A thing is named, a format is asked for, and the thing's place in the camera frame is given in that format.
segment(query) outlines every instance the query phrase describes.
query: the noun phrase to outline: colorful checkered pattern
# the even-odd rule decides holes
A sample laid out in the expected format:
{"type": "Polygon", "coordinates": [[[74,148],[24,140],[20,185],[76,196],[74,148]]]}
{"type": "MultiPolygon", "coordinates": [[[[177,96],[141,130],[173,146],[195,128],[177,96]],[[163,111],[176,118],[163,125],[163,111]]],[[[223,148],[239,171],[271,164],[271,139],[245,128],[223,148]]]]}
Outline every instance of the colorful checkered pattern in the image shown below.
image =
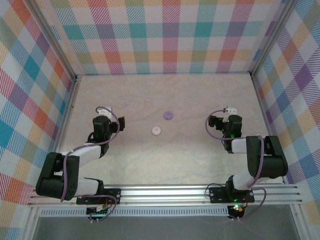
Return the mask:
{"type": "Polygon", "coordinates": [[[37,2],[72,64],[95,75],[247,72],[280,1],[37,2]]]}
{"type": "Polygon", "coordinates": [[[0,239],[15,240],[71,80],[23,0],[0,0],[0,239]]]}
{"type": "Polygon", "coordinates": [[[269,40],[269,38],[271,36],[271,33],[275,30],[276,23],[279,20],[280,15],[281,15],[282,11],[284,10],[287,2],[288,2],[288,0],[281,0],[281,3],[279,5],[278,9],[276,10],[276,13],[274,14],[273,19],[272,19],[267,31],[264,34],[262,42],[260,43],[260,46],[259,46],[258,50],[255,52],[253,61],[251,62],[251,65],[250,65],[250,67],[248,69],[248,72],[251,73],[252,70],[254,69],[254,67],[255,67],[255,65],[257,63],[257,60],[258,60],[258,58],[259,58],[259,56],[261,54],[261,51],[266,46],[266,43],[267,43],[267,41],[269,40]]]}
{"type": "Polygon", "coordinates": [[[255,84],[284,148],[288,181],[300,186],[320,233],[320,0],[299,1],[255,84]]]}

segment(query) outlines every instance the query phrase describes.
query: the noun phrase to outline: purple disc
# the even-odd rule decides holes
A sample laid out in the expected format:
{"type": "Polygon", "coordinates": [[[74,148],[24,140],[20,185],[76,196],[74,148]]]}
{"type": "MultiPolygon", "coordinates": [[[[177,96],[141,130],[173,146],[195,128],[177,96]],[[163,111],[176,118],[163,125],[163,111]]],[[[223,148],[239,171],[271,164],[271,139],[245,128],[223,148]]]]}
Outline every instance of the purple disc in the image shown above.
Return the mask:
{"type": "Polygon", "coordinates": [[[170,120],[174,117],[174,114],[172,113],[172,111],[166,111],[163,116],[165,119],[170,120]]]}

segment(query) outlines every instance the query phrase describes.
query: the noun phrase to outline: black mounting bracket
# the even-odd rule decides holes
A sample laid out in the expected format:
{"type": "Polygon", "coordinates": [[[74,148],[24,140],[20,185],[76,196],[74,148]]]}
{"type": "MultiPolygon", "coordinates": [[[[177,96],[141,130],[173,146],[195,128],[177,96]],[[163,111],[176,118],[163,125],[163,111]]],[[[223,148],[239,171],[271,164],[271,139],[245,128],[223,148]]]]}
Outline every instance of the black mounting bracket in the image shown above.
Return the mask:
{"type": "Polygon", "coordinates": [[[226,187],[210,187],[209,188],[210,203],[223,204],[223,203],[254,203],[255,197],[252,190],[238,191],[232,196],[228,195],[226,187]]]}
{"type": "MultiPolygon", "coordinates": [[[[103,188],[98,195],[110,195],[116,198],[116,204],[120,204],[121,189],[120,188],[103,188]]],[[[105,205],[115,204],[114,200],[108,197],[81,197],[76,199],[77,205],[105,205]]]]}

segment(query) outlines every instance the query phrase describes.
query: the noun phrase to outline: enclosure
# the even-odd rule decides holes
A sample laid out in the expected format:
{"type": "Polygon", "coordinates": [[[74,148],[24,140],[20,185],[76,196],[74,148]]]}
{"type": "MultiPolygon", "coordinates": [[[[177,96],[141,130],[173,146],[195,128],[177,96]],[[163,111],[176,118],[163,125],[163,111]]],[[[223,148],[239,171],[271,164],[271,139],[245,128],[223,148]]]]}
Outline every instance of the enclosure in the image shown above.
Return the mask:
{"type": "Polygon", "coordinates": [[[0,239],[319,238],[320,1],[0,0],[0,17],[0,239]],[[48,153],[87,141],[98,106],[125,128],[79,169],[121,189],[96,225],[35,186],[48,153]],[[227,106],[288,163],[240,222],[204,194],[247,169],[206,132],[227,106]]]}

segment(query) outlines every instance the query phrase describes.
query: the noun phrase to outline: vent grille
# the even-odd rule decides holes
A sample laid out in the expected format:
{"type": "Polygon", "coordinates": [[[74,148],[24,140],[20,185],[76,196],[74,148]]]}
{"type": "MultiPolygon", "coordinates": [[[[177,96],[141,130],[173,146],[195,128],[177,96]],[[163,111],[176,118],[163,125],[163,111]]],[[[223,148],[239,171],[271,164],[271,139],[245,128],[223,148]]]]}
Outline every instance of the vent grille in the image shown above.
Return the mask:
{"type": "MultiPolygon", "coordinates": [[[[116,207],[110,217],[228,216],[226,206],[116,207]]],[[[40,217],[87,217],[85,207],[43,207],[40,217]]]]}

